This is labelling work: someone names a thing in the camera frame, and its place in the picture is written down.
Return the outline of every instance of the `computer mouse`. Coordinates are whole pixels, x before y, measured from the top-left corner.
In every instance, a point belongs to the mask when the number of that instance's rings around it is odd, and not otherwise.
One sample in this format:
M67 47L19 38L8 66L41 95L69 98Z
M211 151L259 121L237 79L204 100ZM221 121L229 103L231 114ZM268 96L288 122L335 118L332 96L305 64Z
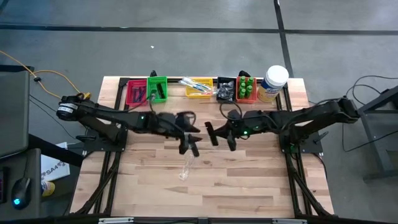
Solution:
M12 186L11 203L15 209L20 210L28 206L30 202L30 182L30 178L23 177Z

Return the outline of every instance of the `green basket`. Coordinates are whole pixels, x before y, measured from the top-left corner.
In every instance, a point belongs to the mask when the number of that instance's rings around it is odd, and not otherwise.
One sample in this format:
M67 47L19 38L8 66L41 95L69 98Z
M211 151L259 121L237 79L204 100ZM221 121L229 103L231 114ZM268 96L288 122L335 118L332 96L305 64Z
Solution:
M156 84L160 83L162 85L162 89L166 98L161 99L159 96L159 92L157 91ZM156 97L153 101L154 103L163 103L167 100L167 77L148 77L147 81L147 96L150 95L152 90L156 90Z

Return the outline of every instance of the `plastic basket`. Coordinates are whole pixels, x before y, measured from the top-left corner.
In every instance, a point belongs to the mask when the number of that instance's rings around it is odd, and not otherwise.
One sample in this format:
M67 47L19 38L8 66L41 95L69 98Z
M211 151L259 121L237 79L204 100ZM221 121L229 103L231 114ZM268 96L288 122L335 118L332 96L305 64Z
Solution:
M241 77L236 78L236 92L239 91L239 80ZM245 98L245 99L239 99L239 94L237 93L236 96L236 102L237 103L254 103L257 100L257 80L256 78L253 78L253 89L251 92L251 95L249 96L249 98Z
M137 106L147 98L147 80L130 80L127 82L127 96L126 96L126 104L129 106Z
M165 98L161 98L157 90L157 84L160 84L163 89ZM156 90L156 97L154 103L163 103L167 100L167 77L148 77L147 79L147 95L149 96L152 90Z
M228 78L228 77L217 77L217 88L220 88L220 83L229 83L230 81L234 82L234 96L232 97L233 101L236 101L236 78ZM225 100L216 96L218 102L224 102Z
M213 89L213 79L212 78L192 78L193 81L196 81L198 83L201 84L205 84L209 87L211 87L211 89ZM185 87L185 96L187 96L188 98L191 99L209 99L211 98L211 95L193 95L190 96L191 93L202 93L199 90L196 90L190 86Z

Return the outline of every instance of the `jar lid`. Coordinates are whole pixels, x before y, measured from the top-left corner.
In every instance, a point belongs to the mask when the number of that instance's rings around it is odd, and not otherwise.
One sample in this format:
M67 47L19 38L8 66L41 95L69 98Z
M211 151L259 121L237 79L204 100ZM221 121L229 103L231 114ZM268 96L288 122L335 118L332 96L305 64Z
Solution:
M268 68L266 78L273 86L283 86L289 79L289 72L280 65L273 65Z

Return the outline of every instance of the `yellow basket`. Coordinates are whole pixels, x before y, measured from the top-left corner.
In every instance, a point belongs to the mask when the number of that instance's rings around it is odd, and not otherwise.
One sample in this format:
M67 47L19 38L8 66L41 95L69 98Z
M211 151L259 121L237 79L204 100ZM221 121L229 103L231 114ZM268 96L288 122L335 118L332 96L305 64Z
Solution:
M193 81L196 81L198 83L201 84L205 84L209 87L211 87L211 89L213 89L213 79L212 78L192 78ZM187 96L188 98L192 98L192 99L209 99L211 98L212 95L193 95L191 96L191 93L201 93L201 91L196 90L190 86L186 86L185 87L185 96Z

